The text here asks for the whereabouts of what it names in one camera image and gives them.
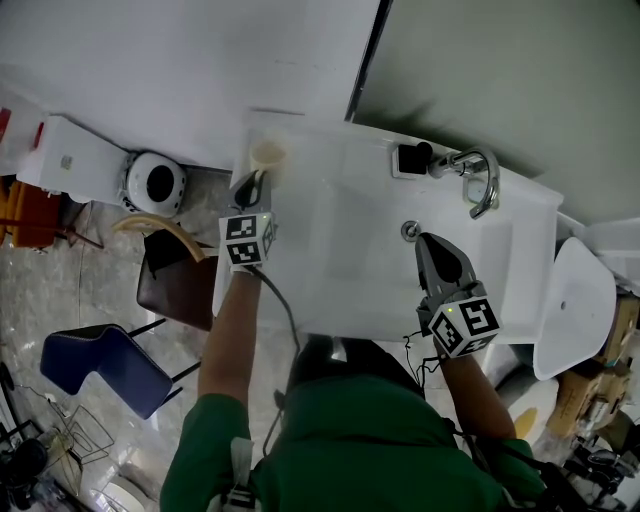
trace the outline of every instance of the drain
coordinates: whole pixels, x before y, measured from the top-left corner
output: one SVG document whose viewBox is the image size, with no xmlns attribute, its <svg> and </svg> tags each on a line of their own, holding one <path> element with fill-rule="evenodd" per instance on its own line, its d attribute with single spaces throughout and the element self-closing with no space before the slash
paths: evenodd
<svg viewBox="0 0 640 512">
<path fill-rule="evenodd" d="M 402 238 L 407 242 L 415 242 L 421 232 L 422 230 L 420 229 L 420 224 L 417 220 L 408 220 L 400 228 Z"/>
</svg>

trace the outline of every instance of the faucet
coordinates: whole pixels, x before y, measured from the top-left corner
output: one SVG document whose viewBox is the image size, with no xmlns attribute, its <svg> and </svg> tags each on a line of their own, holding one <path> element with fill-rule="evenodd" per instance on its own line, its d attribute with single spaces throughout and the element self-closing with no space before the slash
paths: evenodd
<svg viewBox="0 0 640 512">
<path fill-rule="evenodd" d="M 452 151 L 432 161 L 427 171 L 433 178 L 442 178 L 445 174 L 455 173 L 459 176 L 472 176 L 487 171 L 487 189 L 482 200 L 475 205 L 469 215 L 478 219 L 491 208 L 500 193 L 500 166 L 493 152 L 485 147 L 476 146 L 461 153 Z"/>
</svg>

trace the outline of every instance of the sink basin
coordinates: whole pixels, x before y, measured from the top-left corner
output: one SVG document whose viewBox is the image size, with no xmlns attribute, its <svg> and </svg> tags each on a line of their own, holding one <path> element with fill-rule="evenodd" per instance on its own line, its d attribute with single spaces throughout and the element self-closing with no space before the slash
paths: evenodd
<svg viewBox="0 0 640 512">
<path fill-rule="evenodd" d="M 533 369 L 540 380 L 593 357 L 604 344 L 616 308 L 613 274 L 577 238 L 558 252 Z"/>
<path fill-rule="evenodd" d="M 401 234 L 402 224 L 414 220 L 466 252 L 510 340 L 539 334 L 561 195 L 501 169 L 500 207 L 472 220 L 462 178 L 392 177 L 394 149 L 418 139 L 256 114 L 244 147 L 263 140 L 276 140 L 287 152 L 272 193 L 278 231 L 264 272 L 291 304 L 301 331 L 401 341 L 418 330 L 415 309 L 423 293 L 414 244 Z M 433 146 L 436 154 L 448 151 Z M 248 152 L 236 162 L 232 181 L 249 172 Z M 228 276 L 223 257 L 214 313 Z M 259 319 L 287 325 L 268 289 Z"/>
</svg>

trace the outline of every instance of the tiled floor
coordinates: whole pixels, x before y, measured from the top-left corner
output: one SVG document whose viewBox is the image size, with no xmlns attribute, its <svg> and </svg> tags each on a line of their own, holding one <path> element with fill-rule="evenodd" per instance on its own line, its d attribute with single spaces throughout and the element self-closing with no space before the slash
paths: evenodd
<svg viewBox="0 0 640 512">
<path fill-rule="evenodd" d="M 198 240 L 213 246 L 219 240 L 218 211 L 228 179 L 225 175 L 192 173 L 183 211 L 177 219 Z M 95 375 L 87 379 L 76 397 L 68 397 L 39 373 L 43 341 L 54 331 L 100 323 L 117 323 L 132 329 L 155 319 L 135 300 L 143 256 L 142 236 L 111 232 L 112 224 L 125 215 L 124 210 L 96 203 L 77 223 L 87 236 L 102 240 L 104 251 L 82 244 L 69 247 L 63 241 L 46 254 L 12 249 L 7 242 L 0 248 L 0 343 L 2 359 L 15 382 L 40 394 L 53 395 L 65 411 L 84 405 L 115 440 L 107 458 L 84 468 L 81 497 L 86 502 L 92 500 L 92 489 L 101 490 L 118 472 L 157 499 L 178 445 L 182 421 L 196 398 L 194 374 L 183 381 L 184 392 L 143 421 Z M 206 333 L 168 321 L 137 339 L 171 374 L 200 357 Z M 383 346 L 407 367 L 402 344 Z M 423 354 L 433 355 L 433 347 L 416 341 L 410 354 L 416 368 Z M 284 387 L 292 355 L 288 331 L 259 329 L 249 414 L 256 443 L 254 462 L 260 457 L 275 416 L 273 391 Z M 427 374 L 426 388 L 427 400 L 438 412 L 455 417 L 440 371 Z M 17 388 L 15 393 L 21 418 L 34 418 L 45 428 L 60 425 L 46 401 L 31 390 Z"/>
</svg>

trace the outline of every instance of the blue chair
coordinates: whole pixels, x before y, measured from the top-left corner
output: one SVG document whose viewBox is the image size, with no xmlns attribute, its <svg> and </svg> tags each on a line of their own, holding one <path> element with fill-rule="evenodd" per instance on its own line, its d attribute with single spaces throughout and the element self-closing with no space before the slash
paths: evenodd
<svg viewBox="0 0 640 512">
<path fill-rule="evenodd" d="M 133 340 L 164 323 L 158 320 L 127 333 L 115 324 L 53 333 L 44 341 L 40 373 L 70 395 L 78 394 L 85 378 L 97 372 L 142 419 L 147 419 L 182 388 L 173 385 L 200 363 L 169 377 Z"/>
</svg>

